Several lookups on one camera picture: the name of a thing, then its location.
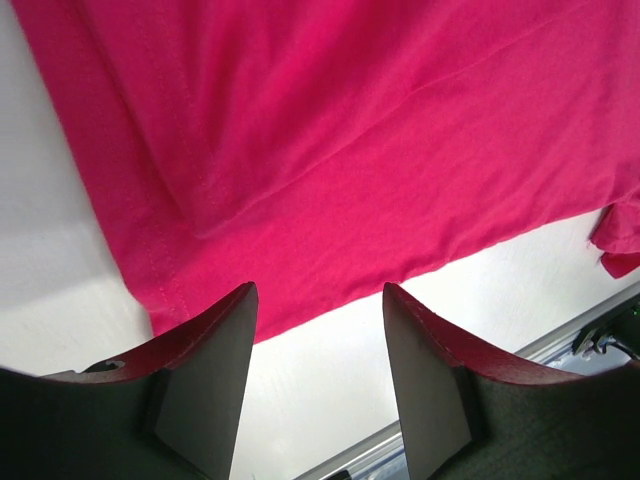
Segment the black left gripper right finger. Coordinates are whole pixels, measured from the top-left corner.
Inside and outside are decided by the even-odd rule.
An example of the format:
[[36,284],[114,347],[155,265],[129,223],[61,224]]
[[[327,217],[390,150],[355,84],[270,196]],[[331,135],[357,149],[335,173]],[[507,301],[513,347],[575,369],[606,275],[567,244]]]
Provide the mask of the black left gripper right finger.
[[413,479],[635,479],[639,364],[583,376],[504,351],[383,289]]

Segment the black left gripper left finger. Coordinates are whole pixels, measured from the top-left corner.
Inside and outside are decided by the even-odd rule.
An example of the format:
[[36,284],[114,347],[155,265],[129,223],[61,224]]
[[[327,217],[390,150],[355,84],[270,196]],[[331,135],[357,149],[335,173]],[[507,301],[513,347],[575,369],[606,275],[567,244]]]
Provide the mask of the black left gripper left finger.
[[226,479],[256,331],[245,283],[81,372],[1,372],[5,479]]

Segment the crimson pink t shirt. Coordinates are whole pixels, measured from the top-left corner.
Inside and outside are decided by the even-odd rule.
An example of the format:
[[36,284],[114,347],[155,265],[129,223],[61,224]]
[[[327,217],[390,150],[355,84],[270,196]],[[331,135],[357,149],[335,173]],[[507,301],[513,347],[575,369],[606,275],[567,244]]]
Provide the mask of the crimson pink t shirt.
[[639,265],[635,1],[16,1],[163,334],[245,282],[266,340],[603,210]]

